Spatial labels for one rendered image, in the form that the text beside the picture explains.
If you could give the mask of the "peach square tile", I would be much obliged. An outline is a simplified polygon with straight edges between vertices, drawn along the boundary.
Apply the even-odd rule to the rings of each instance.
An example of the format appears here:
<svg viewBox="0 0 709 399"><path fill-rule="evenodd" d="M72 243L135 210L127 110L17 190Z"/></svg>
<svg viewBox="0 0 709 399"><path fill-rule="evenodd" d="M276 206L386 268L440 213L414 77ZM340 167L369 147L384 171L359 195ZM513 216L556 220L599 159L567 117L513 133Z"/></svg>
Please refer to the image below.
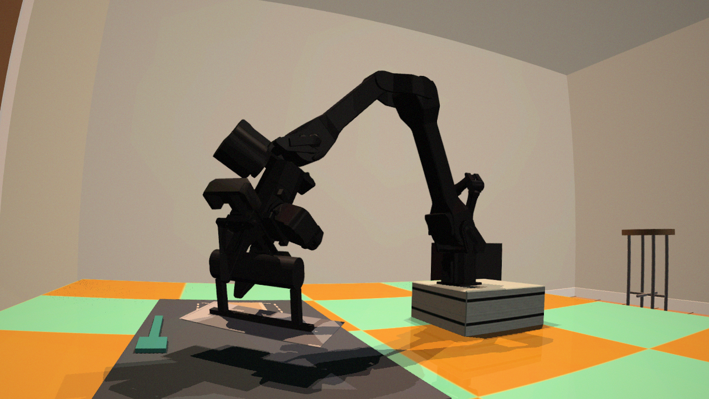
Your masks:
<svg viewBox="0 0 709 399"><path fill-rule="evenodd" d="M258 308L258 310L266 310L264 307L263 303L234 303L231 301L231 303L228 303L230 305L240 305L240 306L249 306L250 308Z"/></svg>

